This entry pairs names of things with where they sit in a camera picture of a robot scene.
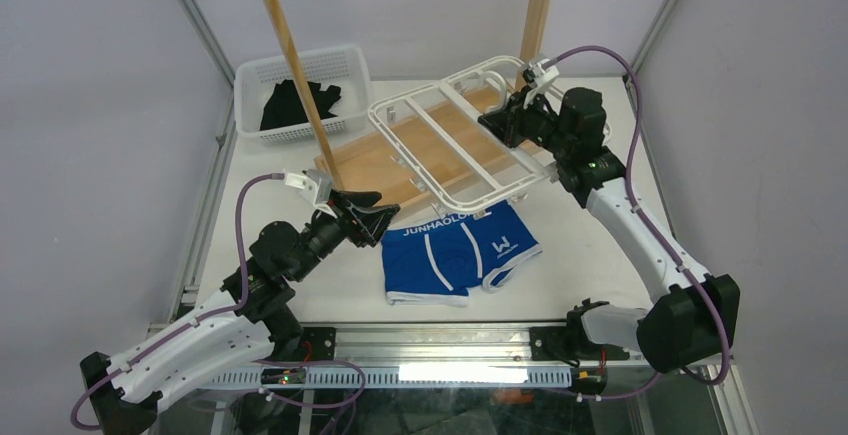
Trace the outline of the white plastic clip hanger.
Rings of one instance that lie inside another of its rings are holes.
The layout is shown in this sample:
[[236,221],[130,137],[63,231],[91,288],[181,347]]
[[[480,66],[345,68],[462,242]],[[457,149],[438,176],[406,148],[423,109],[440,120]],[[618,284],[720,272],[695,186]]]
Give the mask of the white plastic clip hanger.
[[496,56],[369,107],[369,122],[401,166],[446,212],[478,215],[554,179],[553,162],[535,145],[509,149],[478,123],[515,93],[523,66]]

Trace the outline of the blue boxer underwear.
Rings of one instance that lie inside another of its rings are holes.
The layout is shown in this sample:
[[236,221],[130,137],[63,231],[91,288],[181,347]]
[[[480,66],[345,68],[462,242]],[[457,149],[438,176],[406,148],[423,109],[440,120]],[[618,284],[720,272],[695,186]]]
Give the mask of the blue boxer underwear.
[[542,246],[507,201],[482,217],[450,214],[389,230],[381,241],[389,304],[464,307],[470,291],[501,290]]

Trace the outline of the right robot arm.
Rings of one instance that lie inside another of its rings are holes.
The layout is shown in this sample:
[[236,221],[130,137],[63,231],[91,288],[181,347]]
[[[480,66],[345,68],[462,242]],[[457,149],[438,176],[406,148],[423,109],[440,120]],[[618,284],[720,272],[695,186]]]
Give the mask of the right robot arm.
[[623,250],[648,291],[648,309],[583,301],[567,316],[566,351],[588,360],[603,346],[636,351],[658,373],[721,359],[711,384],[730,368],[741,291],[728,274],[715,276],[662,229],[636,193],[628,166],[605,145],[607,113],[599,92],[574,88],[558,110],[523,88],[479,124],[508,148],[531,142],[554,159],[558,180]]

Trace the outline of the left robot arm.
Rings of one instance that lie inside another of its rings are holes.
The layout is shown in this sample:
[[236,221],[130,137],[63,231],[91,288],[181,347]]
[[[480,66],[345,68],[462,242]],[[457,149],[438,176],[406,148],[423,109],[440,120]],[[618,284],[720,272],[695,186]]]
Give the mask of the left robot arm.
[[376,191],[332,190],[327,212],[314,210],[302,228],[270,222],[250,246],[238,228],[238,267],[205,301],[123,353],[93,352],[81,360],[86,391],[72,409],[72,424],[103,434],[142,434],[217,375],[250,362],[294,358],[303,328],[288,305],[293,283],[344,243],[376,246],[401,210],[381,198]]

